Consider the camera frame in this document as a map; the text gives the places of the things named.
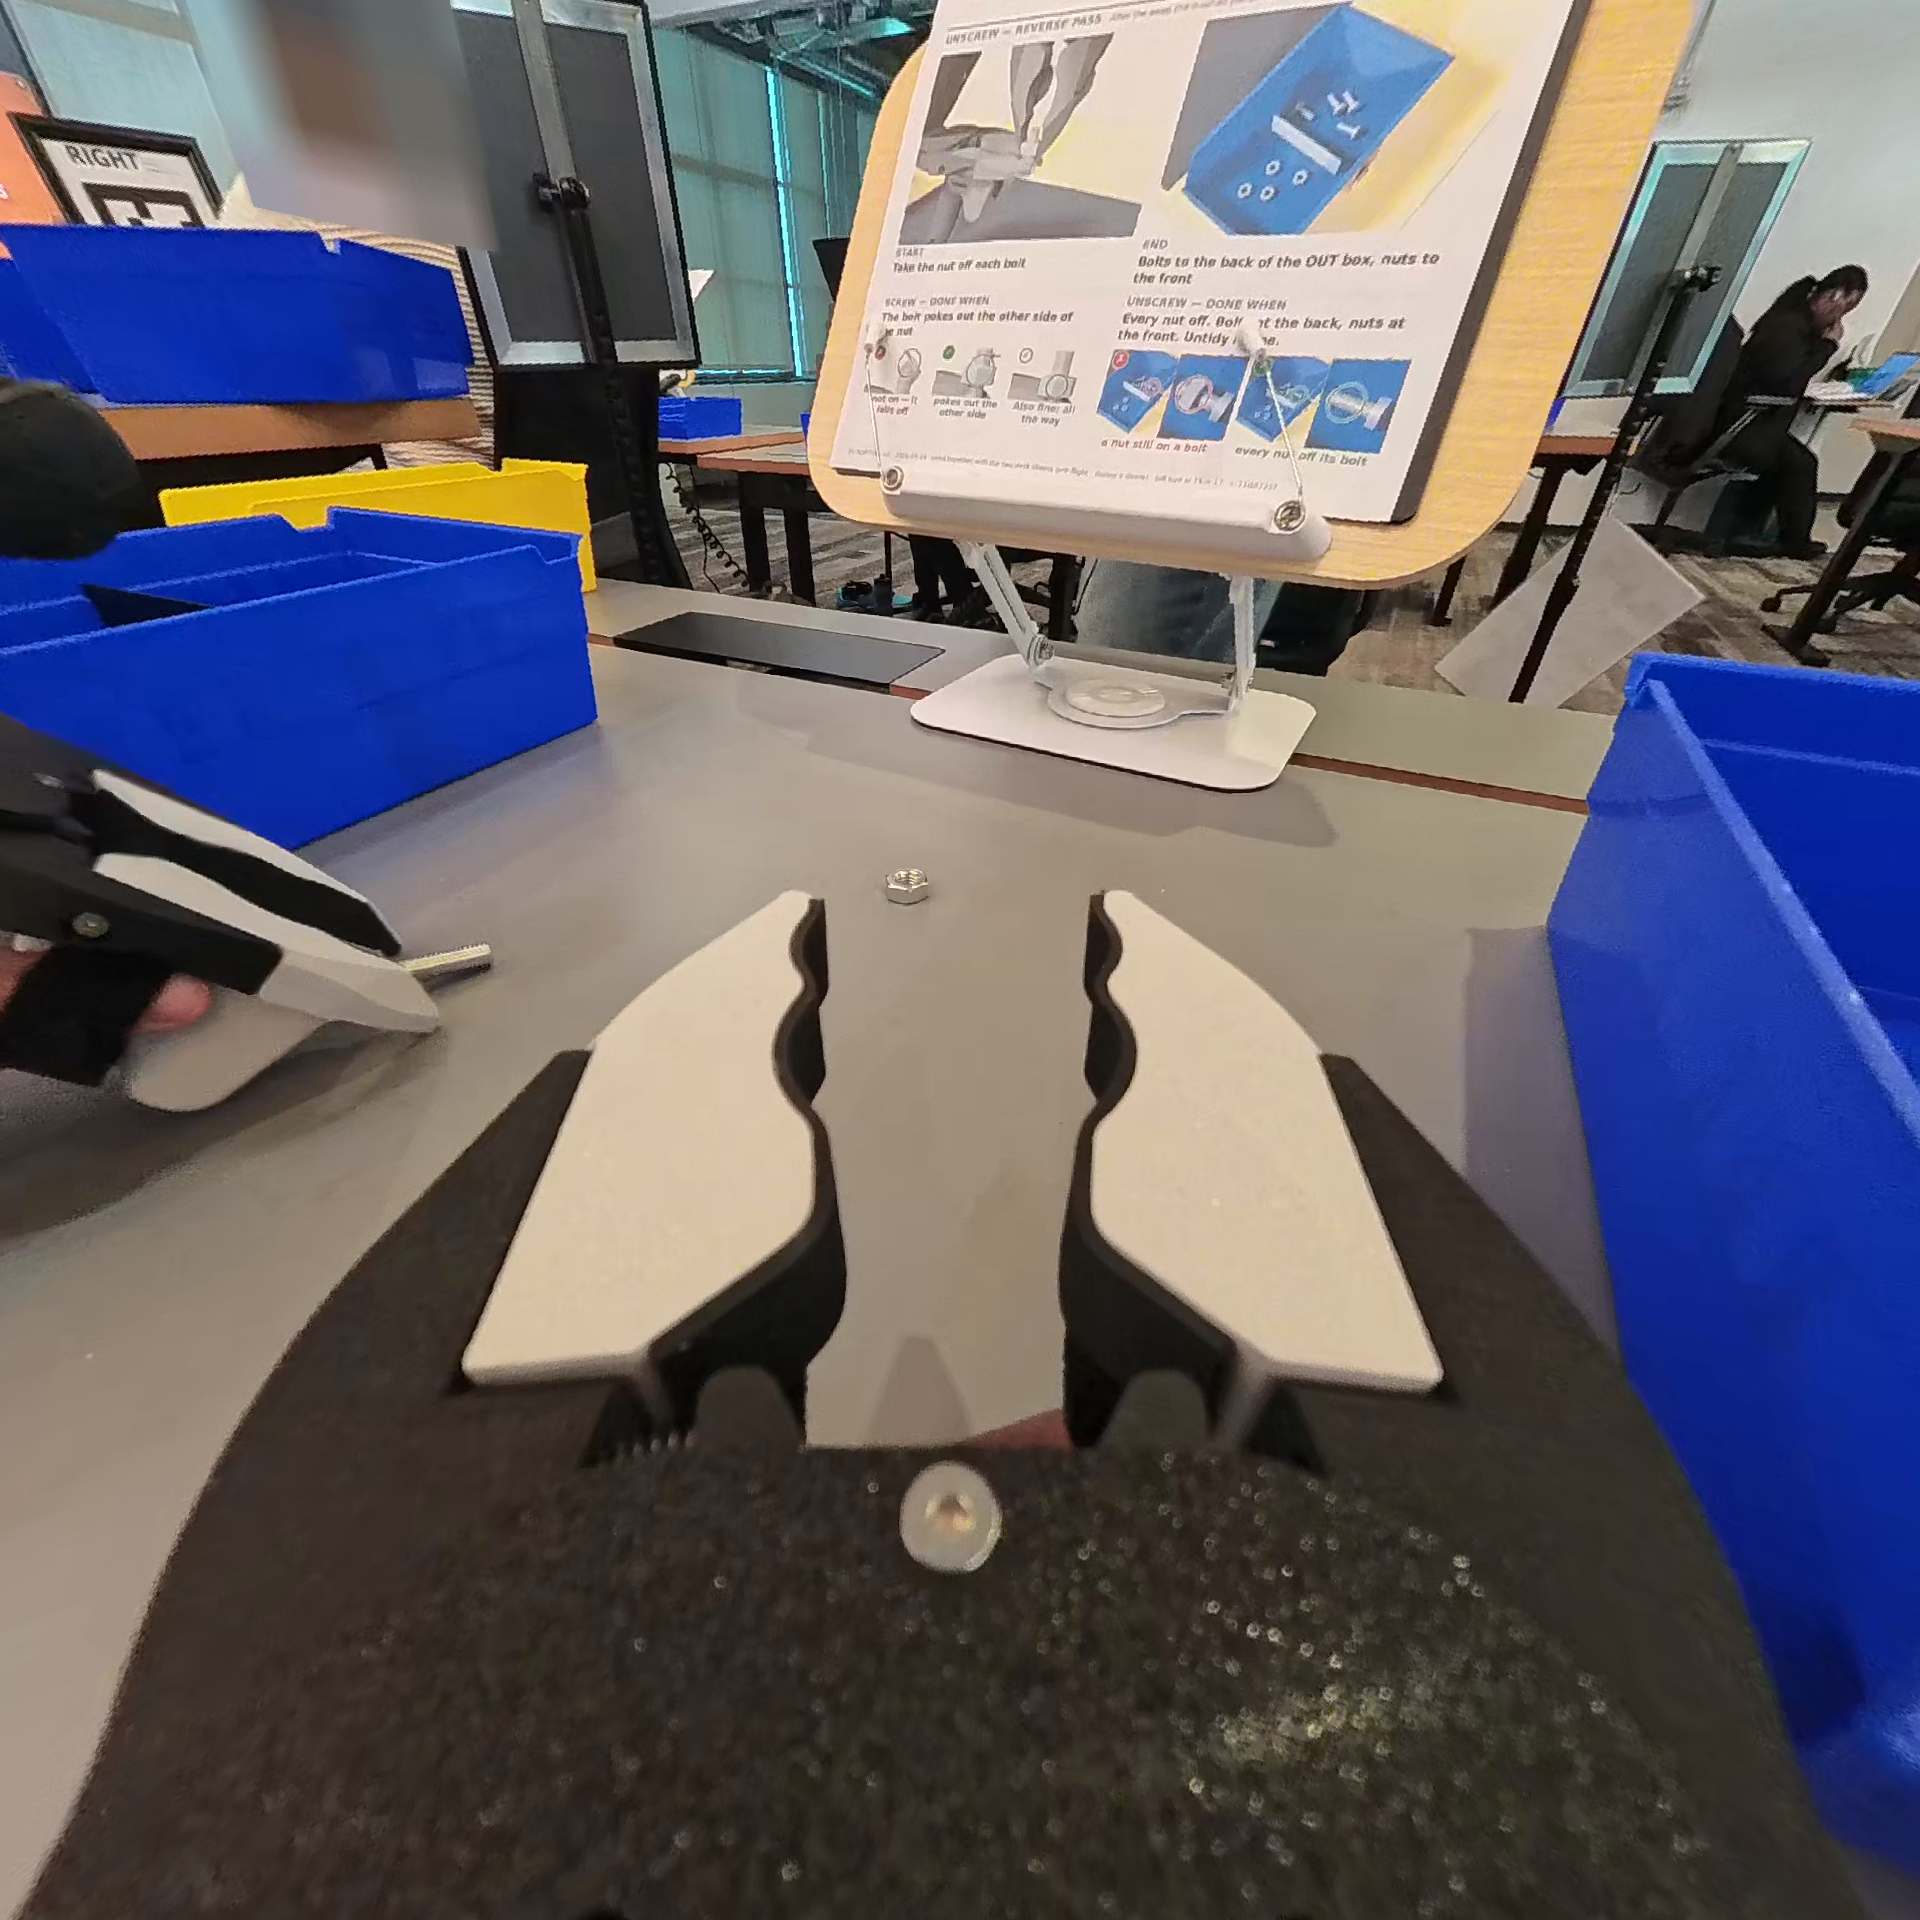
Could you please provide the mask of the blue bin with black divider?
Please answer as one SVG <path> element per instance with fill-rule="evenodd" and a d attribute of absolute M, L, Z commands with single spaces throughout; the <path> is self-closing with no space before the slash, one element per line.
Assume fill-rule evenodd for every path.
<path fill-rule="evenodd" d="M 300 849 L 594 724 L 578 542 L 332 509 L 6 561 L 2 708 Z"/>

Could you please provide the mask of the black flat pad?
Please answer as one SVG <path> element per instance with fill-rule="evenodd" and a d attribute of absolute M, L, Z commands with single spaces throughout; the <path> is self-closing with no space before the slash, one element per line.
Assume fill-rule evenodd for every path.
<path fill-rule="evenodd" d="M 818 631 L 764 617 L 684 611 L 626 629 L 616 646 L 759 669 L 793 682 L 892 690 L 944 655 L 942 646 L 864 631 Z"/>

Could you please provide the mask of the blue plastic bin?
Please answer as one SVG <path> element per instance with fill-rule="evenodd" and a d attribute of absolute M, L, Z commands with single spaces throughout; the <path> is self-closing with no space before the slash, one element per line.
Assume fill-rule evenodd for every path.
<path fill-rule="evenodd" d="M 454 275 L 314 231 L 7 226 L 11 377 L 112 404 L 444 399 L 474 346 Z"/>
<path fill-rule="evenodd" d="M 1639 655 L 1548 918 L 1626 1371 L 1839 1841 L 1919 1861 L 1919 692 Z"/>

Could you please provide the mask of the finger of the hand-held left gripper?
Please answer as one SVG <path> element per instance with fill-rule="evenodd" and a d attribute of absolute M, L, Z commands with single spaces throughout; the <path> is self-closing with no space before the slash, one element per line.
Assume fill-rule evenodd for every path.
<path fill-rule="evenodd" d="M 218 987 L 203 1020 L 134 1041 L 116 1091 L 159 1114 L 203 1114 L 329 1026 L 423 1036 L 441 1026 L 428 987 L 401 963 L 350 945 L 289 949 L 259 991 Z"/>
<path fill-rule="evenodd" d="M 91 869 L 139 893 L 240 924 L 254 910 L 385 961 L 401 935 L 368 898 L 279 844 L 111 769 L 84 782 Z"/>

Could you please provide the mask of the person's left hand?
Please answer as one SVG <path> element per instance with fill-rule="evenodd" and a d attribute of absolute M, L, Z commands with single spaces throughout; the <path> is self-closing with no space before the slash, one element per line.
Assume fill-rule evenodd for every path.
<path fill-rule="evenodd" d="M 91 1046 L 171 1037 L 209 1020 L 214 987 L 160 975 L 145 957 L 111 957 L 6 935 L 6 1046 L 54 1046 L 54 1036 Z"/>

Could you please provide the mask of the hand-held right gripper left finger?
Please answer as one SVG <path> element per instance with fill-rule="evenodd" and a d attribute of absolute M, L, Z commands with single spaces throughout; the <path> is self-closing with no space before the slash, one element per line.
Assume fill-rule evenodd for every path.
<path fill-rule="evenodd" d="M 604 1026 L 464 1347 L 471 1387 L 614 1382 L 690 1415 L 752 1370 L 804 1411 L 849 1299 L 827 989 L 826 900 L 780 893 Z"/>

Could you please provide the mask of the yellow plastic bin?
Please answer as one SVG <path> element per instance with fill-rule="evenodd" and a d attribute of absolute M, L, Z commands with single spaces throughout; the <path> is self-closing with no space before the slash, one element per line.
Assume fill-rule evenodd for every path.
<path fill-rule="evenodd" d="M 587 467 L 540 460 L 423 463 L 336 470 L 275 479 L 170 486 L 159 494 L 168 526 L 279 516 L 300 531 L 321 527 L 332 509 L 468 522 L 570 538 L 594 591 Z"/>

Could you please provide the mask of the wooden rear table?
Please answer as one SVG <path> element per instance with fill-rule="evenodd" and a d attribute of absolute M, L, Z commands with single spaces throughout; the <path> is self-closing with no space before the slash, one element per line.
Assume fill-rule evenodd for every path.
<path fill-rule="evenodd" d="M 300 404 L 115 404 L 103 399 L 98 411 L 145 463 L 471 442 L 480 433 L 474 399 L 466 395 Z"/>

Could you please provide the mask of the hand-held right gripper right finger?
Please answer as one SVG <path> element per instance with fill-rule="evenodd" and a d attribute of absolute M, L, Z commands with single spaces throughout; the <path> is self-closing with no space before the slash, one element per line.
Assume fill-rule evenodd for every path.
<path fill-rule="evenodd" d="M 1443 1358 L 1300 1022 L 1122 889 L 1088 903 L 1084 991 L 1062 1313 L 1092 1403 L 1154 1374 L 1211 1421 L 1296 1385 L 1433 1395 Z"/>

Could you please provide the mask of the black monitor on stand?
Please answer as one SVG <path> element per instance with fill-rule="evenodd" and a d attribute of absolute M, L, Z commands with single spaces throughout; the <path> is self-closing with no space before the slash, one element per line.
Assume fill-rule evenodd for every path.
<path fill-rule="evenodd" d="M 643 585 L 688 587 L 660 375 L 703 343 L 646 4 L 455 3 L 491 246 L 464 251 L 502 460 L 586 467 Z"/>

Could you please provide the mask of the instruction board on white stand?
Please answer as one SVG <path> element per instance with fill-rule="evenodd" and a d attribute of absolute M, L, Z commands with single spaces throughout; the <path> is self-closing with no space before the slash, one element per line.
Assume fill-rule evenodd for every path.
<path fill-rule="evenodd" d="M 999 653 L 919 730 L 1280 780 L 1260 585 L 1407 585 L 1527 467 L 1678 3 L 937 4 L 886 97 L 808 460 L 947 538 Z"/>

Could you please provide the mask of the printed tag sign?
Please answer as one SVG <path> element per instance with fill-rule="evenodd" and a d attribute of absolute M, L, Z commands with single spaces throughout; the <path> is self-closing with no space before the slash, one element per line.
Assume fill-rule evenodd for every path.
<path fill-rule="evenodd" d="M 60 220 L 107 229 L 214 229 L 224 213 L 193 135 L 10 111 L 7 124 L 60 207 Z"/>

